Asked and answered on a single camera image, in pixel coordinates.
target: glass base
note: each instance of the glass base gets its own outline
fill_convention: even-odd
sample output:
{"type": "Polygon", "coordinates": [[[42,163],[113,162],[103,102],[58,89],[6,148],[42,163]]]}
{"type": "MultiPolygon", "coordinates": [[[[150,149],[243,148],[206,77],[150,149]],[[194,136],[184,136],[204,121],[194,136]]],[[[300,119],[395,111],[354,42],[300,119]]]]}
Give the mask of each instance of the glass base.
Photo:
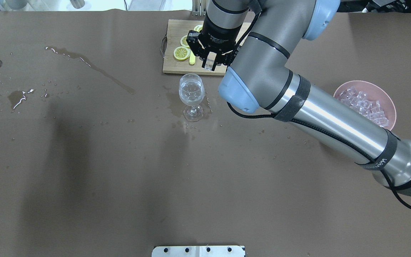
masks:
{"type": "Polygon", "coordinates": [[[186,106],[183,116],[187,121],[196,122],[204,117],[204,109],[201,106],[186,106]]]}

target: glass stem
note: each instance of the glass stem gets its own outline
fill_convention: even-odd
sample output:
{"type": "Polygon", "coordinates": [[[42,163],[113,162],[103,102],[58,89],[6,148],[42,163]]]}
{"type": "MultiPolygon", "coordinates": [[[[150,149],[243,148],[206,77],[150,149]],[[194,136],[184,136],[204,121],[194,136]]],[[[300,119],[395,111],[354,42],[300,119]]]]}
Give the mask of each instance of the glass stem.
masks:
{"type": "Polygon", "coordinates": [[[198,111],[197,106],[192,106],[192,107],[189,109],[189,112],[190,112],[190,114],[192,114],[192,115],[195,115],[197,111],[198,111]]]}

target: brown table surface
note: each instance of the brown table surface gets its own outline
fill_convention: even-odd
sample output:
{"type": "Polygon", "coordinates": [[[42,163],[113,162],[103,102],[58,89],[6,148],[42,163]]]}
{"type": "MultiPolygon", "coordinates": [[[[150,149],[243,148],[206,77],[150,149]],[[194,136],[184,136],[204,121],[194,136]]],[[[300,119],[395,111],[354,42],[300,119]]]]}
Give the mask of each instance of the brown table surface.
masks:
{"type": "MultiPolygon", "coordinates": [[[[168,19],[191,18],[0,12],[0,257],[205,244],[250,257],[411,256],[411,210],[290,124],[233,115],[220,78],[203,77],[207,117],[181,117],[180,75],[162,73],[159,45],[168,19]],[[8,96],[30,89],[11,113],[8,96]]],[[[411,138],[411,15],[337,14],[288,67],[331,94],[377,84],[398,110],[393,131],[411,138]]]]}

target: pink bowl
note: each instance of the pink bowl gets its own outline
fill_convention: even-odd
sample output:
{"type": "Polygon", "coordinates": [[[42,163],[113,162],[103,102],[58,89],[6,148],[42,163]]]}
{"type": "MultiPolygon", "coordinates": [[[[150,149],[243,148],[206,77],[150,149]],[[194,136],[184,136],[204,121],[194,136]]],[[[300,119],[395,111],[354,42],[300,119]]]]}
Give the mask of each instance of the pink bowl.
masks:
{"type": "Polygon", "coordinates": [[[385,129],[392,130],[394,128],[394,125],[396,124],[397,114],[396,107],[394,106],[393,100],[391,100],[390,96],[388,96],[388,94],[383,91],[383,89],[379,88],[373,83],[362,80],[353,80],[343,83],[341,86],[339,86],[338,89],[336,89],[336,91],[334,92],[334,97],[338,98],[340,93],[351,88],[352,86],[354,86],[357,91],[366,92],[369,101],[380,101],[380,105],[385,111],[385,116],[390,121],[390,124],[386,126],[385,129]]]}

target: lemon slice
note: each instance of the lemon slice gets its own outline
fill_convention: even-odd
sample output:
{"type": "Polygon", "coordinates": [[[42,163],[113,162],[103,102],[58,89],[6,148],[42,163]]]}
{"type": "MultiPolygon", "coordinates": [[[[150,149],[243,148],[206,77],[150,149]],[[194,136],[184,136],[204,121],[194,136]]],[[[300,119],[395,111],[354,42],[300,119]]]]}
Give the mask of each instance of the lemon slice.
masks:
{"type": "Polygon", "coordinates": [[[182,39],[180,39],[180,44],[181,44],[182,46],[184,46],[184,47],[189,48],[188,42],[186,42],[187,36],[188,36],[188,35],[184,35],[184,36],[182,37],[182,39]]]}
{"type": "Polygon", "coordinates": [[[179,61],[187,60],[189,58],[189,53],[191,50],[184,46],[179,46],[174,50],[174,58],[179,61]]]}
{"type": "Polygon", "coordinates": [[[201,30],[202,30],[202,25],[197,25],[193,30],[194,30],[194,31],[197,31],[197,32],[201,32],[201,30]]]}

